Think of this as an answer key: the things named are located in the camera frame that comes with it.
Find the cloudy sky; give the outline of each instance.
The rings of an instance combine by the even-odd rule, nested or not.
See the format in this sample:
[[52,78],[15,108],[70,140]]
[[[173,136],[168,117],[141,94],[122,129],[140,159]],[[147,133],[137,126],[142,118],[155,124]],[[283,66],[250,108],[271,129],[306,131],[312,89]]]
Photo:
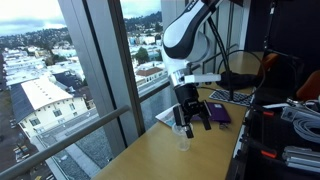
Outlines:
[[[125,18],[161,10],[160,0],[121,0]],[[0,36],[65,27],[58,0],[1,0]]]

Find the city view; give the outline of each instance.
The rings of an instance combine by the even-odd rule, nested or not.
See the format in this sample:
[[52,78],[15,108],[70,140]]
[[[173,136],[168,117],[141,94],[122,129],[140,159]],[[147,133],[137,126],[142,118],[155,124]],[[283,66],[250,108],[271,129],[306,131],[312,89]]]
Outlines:
[[[160,51],[161,8],[139,14],[127,9],[133,8],[133,1],[121,3],[141,95],[167,81]],[[9,21],[15,20],[0,20],[0,25]],[[99,119],[81,65],[85,59],[78,57],[65,23],[59,19],[57,24],[47,23],[39,29],[30,26],[30,30],[26,26],[25,32],[11,28],[0,33],[0,172]],[[162,90],[150,101],[142,102],[141,109],[170,105],[163,104],[162,97],[168,93],[168,88]],[[155,123],[159,112],[161,108],[143,112],[146,129]],[[113,158],[100,128],[17,179],[91,179]]]

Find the purple object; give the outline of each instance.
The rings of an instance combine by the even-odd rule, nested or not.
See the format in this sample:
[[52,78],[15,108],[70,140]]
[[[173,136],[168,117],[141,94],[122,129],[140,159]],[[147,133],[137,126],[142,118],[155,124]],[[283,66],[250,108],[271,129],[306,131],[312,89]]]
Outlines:
[[[220,123],[230,123],[231,119],[227,110],[224,108],[223,104],[207,102],[210,109],[211,116],[209,121],[216,121]],[[193,116],[191,120],[201,120],[199,116]]]

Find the desk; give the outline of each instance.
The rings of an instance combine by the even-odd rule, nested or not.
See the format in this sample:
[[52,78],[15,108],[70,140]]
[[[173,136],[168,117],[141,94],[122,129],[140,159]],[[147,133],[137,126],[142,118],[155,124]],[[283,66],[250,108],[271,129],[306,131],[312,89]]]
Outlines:
[[[258,61],[250,54],[230,58],[233,72],[256,74]],[[241,90],[250,93],[251,88]],[[199,89],[199,100],[208,100],[210,90]],[[205,131],[201,122],[193,122],[194,138],[188,151],[179,151],[167,125],[157,122],[124,150],[94,179],[225,179],[233,149],[246,111],[243,106],[223,103],[232,119],[228,129],[220,130],[211,122]]]

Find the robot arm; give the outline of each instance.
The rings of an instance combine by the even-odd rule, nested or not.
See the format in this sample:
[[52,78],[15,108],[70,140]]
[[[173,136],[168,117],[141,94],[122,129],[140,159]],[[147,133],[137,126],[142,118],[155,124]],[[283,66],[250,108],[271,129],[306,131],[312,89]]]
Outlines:
[[198,115],[206,130],[211,129],[211,115],[206,101],[199,102],[194,83],[220,81],[220,75],[192,75],[189,63],[208,59],[213,55],[213,43],[199,27],[212,15],[223,0],[192,0],[184,12],[165,30],[162,58],[168,70],[171,85],[178,99],[173,108],[175,121],[182,126],[188,138],[193,138],[190,120]]

